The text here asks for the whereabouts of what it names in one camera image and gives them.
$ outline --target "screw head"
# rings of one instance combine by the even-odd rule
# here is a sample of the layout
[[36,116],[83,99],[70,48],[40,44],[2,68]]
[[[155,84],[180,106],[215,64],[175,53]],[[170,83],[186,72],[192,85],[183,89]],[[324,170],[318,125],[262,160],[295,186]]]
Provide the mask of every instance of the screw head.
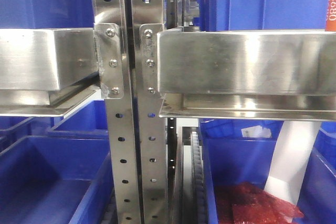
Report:
[[108,28],[105,33],[110,38],[116,35],[116,31],[113,28]]
[[151,29],[146,29],[144,34],[147,39],[150,39],[153,36],[153,31]]
[[117,60],[110,60],[109,65],[111,68],[116,68],[118,65],[118,61]]
[[155,65],[155,61],[152,60],[152,59],[148,59],[148,60],[146,61],[146,64],[147,64],[148,67],[152,68],[152,67],[154,67],[154,65]]
[[155,89],[154,88],[148,88],[148,92],[150,92],[151,94],[155,94]]
[[112,88],[112,94],[119,94],[119,88],[118,87],[114,87]]

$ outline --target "metal rail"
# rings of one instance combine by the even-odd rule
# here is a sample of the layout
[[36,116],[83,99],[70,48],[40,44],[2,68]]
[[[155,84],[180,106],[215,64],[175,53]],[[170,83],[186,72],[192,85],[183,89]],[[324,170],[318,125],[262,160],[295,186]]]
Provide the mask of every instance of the metal rail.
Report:
[[141,223],[137,141],[124,0],[93,0],[119,223]]
[[144,223],[168,222],[165,119],[157,89],[156,34],[163,30],[164,0],[131,0]]

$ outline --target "blue container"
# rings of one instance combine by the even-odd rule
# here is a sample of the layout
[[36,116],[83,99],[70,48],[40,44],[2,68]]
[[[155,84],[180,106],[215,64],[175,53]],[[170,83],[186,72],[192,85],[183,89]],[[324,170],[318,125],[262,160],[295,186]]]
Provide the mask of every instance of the blue container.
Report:
[[0,223],[96,224],[112,187],[108,141],[26,137],[0,153]]
[[201,30],[325,28],[328,0],[198,0]]
[[93,27],[91,0],[0,0],[0,28]]
[[230,120],[230,119],[199,119],[199,126],[204,137],[251,137],[253,129],[261,126],[271,132],[270,139],[276,140],[283,121],[273,120]]
[[0,152],[2,152],[4,149],[7,149],[11,144],[11,141],[5,137],[0,136]]
[[108,139],[104,101],[92,101],[72,116],[56,124],[49,136]]
[[336,168],[336,122],[323,122],[315,141],[315,148]]
[[[204,139],[204,176],[208,223],[218,224],[214,186],[251,182],[265,186],[276,141]],[[298,206],[305,214],[298,224],[331,224],[336,220],[336,171],[313,150]]]
[[3,151],[6,147],[15,143],[18,139],[28,135],[47,135],[47,130],[59,122],[58,118],[27,118],[22,116],[0,116],[0,136],[7,138],[2,141]]
[[22,116],[0,116],[0,136],[7,136],[10,145],[21,137],[31,135],[33,120]]

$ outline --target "storage rack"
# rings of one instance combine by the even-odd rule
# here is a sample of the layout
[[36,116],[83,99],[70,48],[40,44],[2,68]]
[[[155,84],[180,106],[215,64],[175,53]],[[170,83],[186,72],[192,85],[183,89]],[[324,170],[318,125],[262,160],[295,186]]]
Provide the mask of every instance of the storage rack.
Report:
[[[188,42],[203,41],[208,50],[207,45],[213,39],[220,41],[225,36],[225,33],[199,33],[187,27],[174,28],[194,15],[184,13],[186,1],[189,0],[92,0],[119,223],[180,223],[183,153],[182,143],[174,138],[175,117],[336,120],[336,99],[325,94],[313,97],[298,94],[280,99],[275,94],[227,95],[213,92],[210,87],[195,93],[164,90],[160,69],[163,63],[159,60],[168,54],[164,52],[164,43],[174,48],[180,41],[174,56],[181,58],[188,50]],[[334,33],[315,33],[334,40]],[[171,60],[165,63],[166,73],[174,66],[174,58]],[[197,72],[198,67],[191,66],[187,73]],[[42,113],[41,109],[27,113],[26,108],[18,111],[0,108],[0,114],[61,115],[90,93],[92,90],[87,89],[78,95],[80,98],[57,108],[44,108]],[[168,140],[164,117],[169,118]]]

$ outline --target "stainless steel shelf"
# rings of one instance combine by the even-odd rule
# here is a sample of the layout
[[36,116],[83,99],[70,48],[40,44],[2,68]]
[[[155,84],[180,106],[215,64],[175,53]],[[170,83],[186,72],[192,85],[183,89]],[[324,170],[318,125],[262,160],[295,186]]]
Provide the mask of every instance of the stainless steel shelf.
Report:
[[336,94],[336,33],[162,31],[158,89],[182,94]]
[[64,116],[98,89],[97,86],[92,85],[71,98],[52,106],[0,106],[0,116]]
[[166,94],[160,116],[336,121],[336,96]]

